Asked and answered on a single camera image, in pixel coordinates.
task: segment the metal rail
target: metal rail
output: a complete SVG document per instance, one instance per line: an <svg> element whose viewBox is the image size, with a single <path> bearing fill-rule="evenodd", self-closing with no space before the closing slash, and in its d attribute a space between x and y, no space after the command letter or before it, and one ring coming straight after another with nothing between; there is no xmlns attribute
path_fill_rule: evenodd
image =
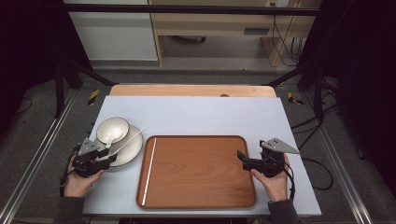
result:
<svg viewBox="0 0 396 224"><path fill-rule="evenodd" d="M50 150L50 146L52 145L57 133L61 129L64 119L67 116L68 111L77 95L77 90L70 90L68 97L64 103L64 111L63 113L55 119L49 130L41 142L37 152L33 156L31 162L26 168L25 173L23 174L20 182L17 187L12 192L12 195L9 197L6 205L3 207L0 213L0 223L8 224L11 223L12 218L14 218L17 213L18 208L21 205L21 202L26 195L28 189L32 185L35 175L37 174L43 160L46 158L47 153Z"/></svg>
<svg viewBox="0 0 396 224"><path fill-rule="evenodd" d="M307 96L307 93L303 92L302 97L305 102L308 102L308 109L312 116L315 116L315 112L313 110L313 100L311 97ZM361 196L359 195L352 179L347 172L346 167L341 161L341 158L338 156L337 151L332 144L332 139L327 134L326 129L323 125L319 127L320 137L323 141L323 145L325 146L326 154L329 158L330 163L332 164L332 168L336 173L338 181L340 182L340 186L343 189L346 199L349 202L349 206L352 209L353 215L359 224L372 224L374 223L371 220L371 217L361 200Z"/></svg>

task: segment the wooden board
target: wooden board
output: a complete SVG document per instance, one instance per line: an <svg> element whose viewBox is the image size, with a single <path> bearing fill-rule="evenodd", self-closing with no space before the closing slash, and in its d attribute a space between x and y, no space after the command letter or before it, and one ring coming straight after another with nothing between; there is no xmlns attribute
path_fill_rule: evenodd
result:
<svg viewBox="0 0 396 224"><path fill-rule="evenodd" d="M242 169L237 149L248 154L241 136L151 136L146 143L136 203L145 209L253 206L253 179Z"/></svg>
<svg viewBox="0 0 396 224"><path fill-rule="evenodd" d="M248 85L120 84L111 88L110 95L276 97L272 87Z"/></svg>

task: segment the white table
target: white table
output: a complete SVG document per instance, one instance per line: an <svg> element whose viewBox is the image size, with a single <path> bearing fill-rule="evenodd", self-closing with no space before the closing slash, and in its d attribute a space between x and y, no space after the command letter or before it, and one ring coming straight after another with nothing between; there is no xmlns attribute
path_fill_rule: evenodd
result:
<svg viewBox="0 0 396 224"><path fill-rule="evenodd" d="M260 140L277 137L296 147L278 98L200 96L107 96L92 130L101 122L122 117L152 135L240 135L251 158L259 158ZM131 162L111 167L87 195L84 214L107 217L253 217L268 215L264 187L254 180L257 202L249 209L145 210L135 202L144 149ZM300 155L289 154L294 171L294 205L301 217L321 215Z"/></svg>

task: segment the person's arm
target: person's arm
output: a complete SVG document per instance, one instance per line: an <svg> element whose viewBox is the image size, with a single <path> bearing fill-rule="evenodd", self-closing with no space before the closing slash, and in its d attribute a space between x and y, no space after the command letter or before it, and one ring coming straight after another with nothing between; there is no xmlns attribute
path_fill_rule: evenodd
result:
<svg viewBox="0 0 396 224"><path fill-rule="evenodd" d="M289 164L289 159L285 154L285 163ZM288 175L281 172L278 175L268 178L255 169L250 171L265 187L271 202L268 203L271 219L274 224L297 224L299 219L292 200L288 199Z"/></svg>
<svg viewBox="0 0 396 224"><path fill-rule="evenodd" d="M53 224L85 224L87 223L82 216L84 208L85 195L104 173L104 170L99 171L95 175L88 178L81 177L76 173L71 173L66 180L64 186L64 197L58 200L58 207Z"/></svg>

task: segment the wooden table edge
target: wooden table edge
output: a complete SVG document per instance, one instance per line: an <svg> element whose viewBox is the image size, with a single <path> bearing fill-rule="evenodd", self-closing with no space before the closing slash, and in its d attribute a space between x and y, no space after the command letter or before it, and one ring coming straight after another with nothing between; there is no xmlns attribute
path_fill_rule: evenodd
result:
<svg viewBox="0 0 396 224"><path fill-rule="evenodd" d="M270 86L118 84L109 95L276 97L276 92Z"/></svg>

